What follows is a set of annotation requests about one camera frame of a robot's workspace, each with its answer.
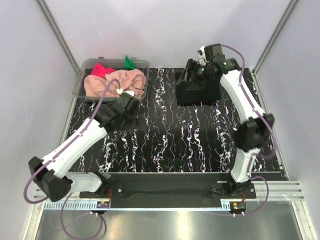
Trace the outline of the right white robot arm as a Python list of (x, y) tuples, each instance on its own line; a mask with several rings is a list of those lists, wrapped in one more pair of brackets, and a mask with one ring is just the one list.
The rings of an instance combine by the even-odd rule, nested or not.
[(243, 79), (245, 64), (226, 58), (224, 44), (201, 46), (198, 60), (190, 58), (184, 70), (176, 74), (175, 96), (178, 105), (209, 104), (220, 99), (220, 87), (228, 93), (240, 119), (240, 126), (233, 134), (236, 146), (235, 163), (227, 182), (213, 185), (214, 197), (240, 198), (253, 191), (252, 167), (254, 158), (269, 138), (275, 117), (266, 113), (257, 103)]

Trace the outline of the black t shirt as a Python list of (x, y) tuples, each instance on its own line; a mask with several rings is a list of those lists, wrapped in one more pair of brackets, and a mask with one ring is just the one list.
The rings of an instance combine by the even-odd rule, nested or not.
[(221, 99), (219, 83), (214, 78), (205, 79), (200, 85), (184, 81), (183, 72), (175, 73), (175, 96), (178, 105), (210, 105)]

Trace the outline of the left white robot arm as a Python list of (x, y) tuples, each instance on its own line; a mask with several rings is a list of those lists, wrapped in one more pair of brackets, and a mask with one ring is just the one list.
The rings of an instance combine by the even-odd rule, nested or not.
[(111, 105), (97, 105), (93, 115), (58, 148), (42, 158), (34, 156), (29, 160), (31, 178), (27, 183), (34, 182), (51, 202), (60, 201), (71, 193), (88, 193), (97, 198), (107, 196), (107, 176), (69, 170), (95, 143), (132, 118), (139, 103), (134, 92), (126, 90)]

